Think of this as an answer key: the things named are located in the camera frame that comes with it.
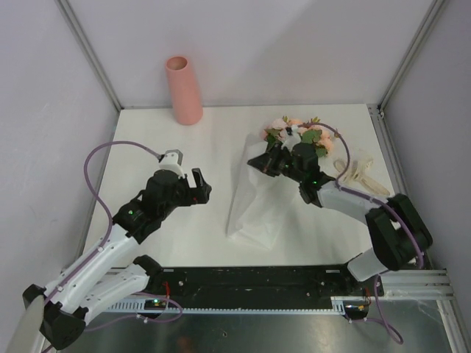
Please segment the aluminium frame post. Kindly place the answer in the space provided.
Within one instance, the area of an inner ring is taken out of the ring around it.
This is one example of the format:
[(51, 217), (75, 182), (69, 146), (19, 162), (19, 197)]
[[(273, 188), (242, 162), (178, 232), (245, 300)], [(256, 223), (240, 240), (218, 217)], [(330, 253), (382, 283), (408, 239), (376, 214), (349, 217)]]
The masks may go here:
[(449, 4), (446, 0), (433, 0), (421, 20), (411, 42), (406, 49), (406, 52), (400, 61), (397, 70), (395, 71), (391, 81), (387, 85), (384, 94), (377, 105), (379, 111), (384, 111), (388, 106), (393, 95), (402, 84), (406, 74), (414, 64), (415, 59), (418, 57), (422, 47), (425, 45), (426, 40), (430, 36), (436, 23), (440, 19), (446, 6)]
[(65, 23), (67, 24), (71, 34), (77, 42), (85, 60), (88, 62), (94, 76), (97, 78), (102, 90), (106, 97), (112, 104), (116, 112), (120, 112), (123, 106), (109, 80), (105, 69), (103, 68), (95, 50), (93, 49), (91, 42), (88, 39), (82, 25), (74, 12), (70, 1), (67, 0), (55, 0), (58, 10), (60, 11)]

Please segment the pink flower bouquet white wrap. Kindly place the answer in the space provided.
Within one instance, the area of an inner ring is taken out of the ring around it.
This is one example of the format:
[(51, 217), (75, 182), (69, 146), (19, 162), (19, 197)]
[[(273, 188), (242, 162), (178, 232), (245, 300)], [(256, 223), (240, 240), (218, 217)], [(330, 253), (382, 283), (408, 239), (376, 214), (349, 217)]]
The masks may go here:
[(266, 141), (267, 149), (281, 143), (282, 147), (292, 150), (295, 144), (305, 143), (314, 147), (318, 157), (327, 157), (338, 135), (320, 123), (318, 117), (301, 121), (284, 115), (263, 130), (262, 139)]

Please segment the white wrapping paper sheet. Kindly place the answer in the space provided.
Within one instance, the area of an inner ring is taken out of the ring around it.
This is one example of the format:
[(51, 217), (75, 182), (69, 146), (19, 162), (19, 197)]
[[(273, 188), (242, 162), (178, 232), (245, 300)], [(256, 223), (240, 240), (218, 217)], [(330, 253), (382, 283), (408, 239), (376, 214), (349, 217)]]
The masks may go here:
[(227, 237), (264, 250), (273, 248), (287, 224), (289, 208), (299, 195), (297, 183), (262, 174), (247, 161), (263, 154), (266, 142), (247, 136), (227, 222)]

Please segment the cream printed ribbon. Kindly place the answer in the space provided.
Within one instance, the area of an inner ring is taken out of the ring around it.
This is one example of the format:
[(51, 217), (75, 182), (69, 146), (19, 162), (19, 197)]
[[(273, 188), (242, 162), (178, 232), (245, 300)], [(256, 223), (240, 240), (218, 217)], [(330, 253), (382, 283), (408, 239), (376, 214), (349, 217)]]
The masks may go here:
[(390, 196), (390, 191), (378, 181), (368, 175), (368, 170), (372, 167), (374, 160), (371, 157), (352, 160), (347, 168), (347, 162), (343, 159), (336, 159), (333, 162), (334, 168), (341, 174), (340, 183), (350, 185), (352, 182), (358, 183), (366, 191), (378, 196)]

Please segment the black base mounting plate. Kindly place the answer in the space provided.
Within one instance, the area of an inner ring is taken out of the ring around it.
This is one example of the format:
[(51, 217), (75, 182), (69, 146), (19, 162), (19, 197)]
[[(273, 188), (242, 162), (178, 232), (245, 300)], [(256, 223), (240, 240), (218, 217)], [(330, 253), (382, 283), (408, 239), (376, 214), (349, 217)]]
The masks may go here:
[(330, 297), (383, 295), (381, 282), (357, 281), (346, 265), (164, 268), (150, 278), (144, 293), (170, 295), (186, 304), (242, 304), (276, 301), (306, 303)]

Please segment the pink cylindrical vase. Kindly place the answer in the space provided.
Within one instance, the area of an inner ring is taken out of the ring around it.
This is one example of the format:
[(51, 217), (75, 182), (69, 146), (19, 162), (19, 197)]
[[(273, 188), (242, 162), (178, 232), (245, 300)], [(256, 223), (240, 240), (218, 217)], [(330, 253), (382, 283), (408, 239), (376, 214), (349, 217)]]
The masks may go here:
[(166, 77), (174, 117), (179, 124), (197, 124), (203, 116), (199, 84), (191, 61), (184, 56), (167, 59)]

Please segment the aluminium front rail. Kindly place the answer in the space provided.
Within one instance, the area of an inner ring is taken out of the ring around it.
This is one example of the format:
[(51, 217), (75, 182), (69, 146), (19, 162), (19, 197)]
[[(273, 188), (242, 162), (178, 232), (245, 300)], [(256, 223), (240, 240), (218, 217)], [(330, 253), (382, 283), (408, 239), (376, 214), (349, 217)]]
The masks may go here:
[[(104, 299), (107, 294), (112, 296), (113, 301), (130, 295), (156, 295), (144, 293), (144, 289), (149, 284), (150, 278), (159, 274), (161, 270), (163, 268), (145, 269), (132, 264), (108, 280), (92, 279), (90, 274), (77, 274), (66, 284), (58, 286), (55, 300), (66, 306), (81, 304), (86, 299)], [(445, 274), (437, 271), (388, 272), (371, 278), (375, 282), (382, 283), (383, 293), (393, 290), (399, 295), (412, 296), (433, 293), (450, 283)]]

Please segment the left aluminium frame post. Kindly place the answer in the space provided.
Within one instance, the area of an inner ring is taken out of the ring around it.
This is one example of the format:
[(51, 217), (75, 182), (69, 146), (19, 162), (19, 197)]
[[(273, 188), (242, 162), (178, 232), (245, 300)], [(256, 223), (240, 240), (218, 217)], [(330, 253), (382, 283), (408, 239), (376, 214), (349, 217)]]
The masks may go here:
[(94, 76), (97, 78), (102, 90), (106, 97), (112, 104), (116, 112), (120, 112), (123, 106), (109, 80), (105, 69), (103, 68), (95, 50), (93, 49), (91, 42), (88, 39), (82, 25), (74, 12), (70, 1), (67, 0), (55, 0), (58, 10), (60, 11), (65, 23), (67, 24), (71, 34), (77, 42), (85, 60), (88, 62)]

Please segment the right aluminium frame post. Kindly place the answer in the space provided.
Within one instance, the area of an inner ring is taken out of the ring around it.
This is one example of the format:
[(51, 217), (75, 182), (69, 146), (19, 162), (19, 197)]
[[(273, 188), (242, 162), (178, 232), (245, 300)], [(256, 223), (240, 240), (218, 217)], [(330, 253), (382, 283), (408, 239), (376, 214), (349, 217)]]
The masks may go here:
[(411, 42), (406, 49), (406, 52), (400, 61), (397, 70), (395, 71), (391, 81), (387, 85), (384, 94), (377, 105), (379, 111), (384, 111), (388, 106), (393, 95), (402, 84), (406, 74), (414, 64), (415, 59), (418, 57), (422, 47), (425, 45), (426, 40), (430, 36), (436, 23), (440, 19), (446, 6), (449, 4), (446, 0), (433, 0), (421, 20)]

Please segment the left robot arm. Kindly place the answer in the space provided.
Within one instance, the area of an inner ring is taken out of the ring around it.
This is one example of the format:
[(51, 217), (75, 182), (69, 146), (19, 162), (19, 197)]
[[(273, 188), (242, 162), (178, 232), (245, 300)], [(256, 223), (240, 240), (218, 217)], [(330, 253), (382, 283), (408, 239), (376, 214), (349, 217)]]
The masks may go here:
[(146, 187), (121, 206), (103, 237), (58, 278), (41, 287), (31, 284), (22, 294), (25, 306), (44, 300), (39, 331), (56, 350), (70, 346), (100, 310), (135, 292), (153, 294), (163, 284), (160, 265), (147, 255), (136, 257), (115, 282), (102, 282), (113, 262), (137, 249), (178, 207), (206, 204), (212, 187), (198, 168), (195, 187), (179, 167), (164, 167)]

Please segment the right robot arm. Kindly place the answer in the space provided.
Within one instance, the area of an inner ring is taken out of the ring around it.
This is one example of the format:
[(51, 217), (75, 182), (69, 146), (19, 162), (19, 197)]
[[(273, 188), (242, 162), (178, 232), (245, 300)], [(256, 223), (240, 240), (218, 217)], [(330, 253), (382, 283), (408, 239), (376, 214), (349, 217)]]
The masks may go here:
[(306, 204), (339, 211), (365, 224), (372, 248), (347, 263), (339, 277), (340, 288), (356, 295), (366, 280), (387, 271), (399, 271), (416, 259), (423, 267), (424, 255), (433, 238), (409, 197), (398, 193), (379, 199), (368, 193), (341, 186), (321, 171), (314, 147), (298, 143), (288, 150), (280, 143), (248, 159), (247, 165), (270, 177), (283, 175), (299, 185)]

